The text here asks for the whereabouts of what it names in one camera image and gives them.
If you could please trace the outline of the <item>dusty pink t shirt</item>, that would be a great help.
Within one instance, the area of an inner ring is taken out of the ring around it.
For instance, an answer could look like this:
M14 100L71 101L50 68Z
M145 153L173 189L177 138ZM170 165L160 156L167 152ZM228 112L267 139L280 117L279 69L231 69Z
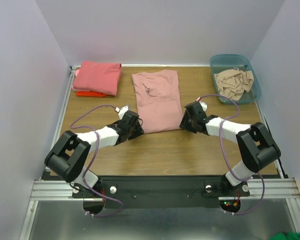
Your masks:
M179 129L183 118L176 70L132 75L137 113L145 134Z

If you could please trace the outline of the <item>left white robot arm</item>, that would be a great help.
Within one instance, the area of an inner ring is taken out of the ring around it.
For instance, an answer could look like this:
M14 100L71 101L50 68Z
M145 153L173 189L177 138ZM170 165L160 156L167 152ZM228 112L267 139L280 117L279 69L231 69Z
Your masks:
M90 170L91 163L85 167L90 153L92 162L98 150L117 146L144 134L144 121L131 110L119 110L119 120L100 129L83 125L89 132L74 133L65 131L53 145L44 160L44 164L67 183L76 183L84 187L85 193L96 197L101 193L98 176Z

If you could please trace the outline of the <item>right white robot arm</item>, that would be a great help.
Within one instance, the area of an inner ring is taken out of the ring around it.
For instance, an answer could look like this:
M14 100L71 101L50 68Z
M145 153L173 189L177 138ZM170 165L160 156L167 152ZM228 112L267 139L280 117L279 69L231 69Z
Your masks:
M217 115L207 115L206 110L207 104L202 101L187 104L179 127L195 134L219 137L228 172L221 177L217 188L212 186L211 190L223 196L232 195L240 184L278 160L282 153L263 123L236 123L229 121L228 117L223 119ZM241 161L234 167L231 167L227 160L224 139L238 145Z

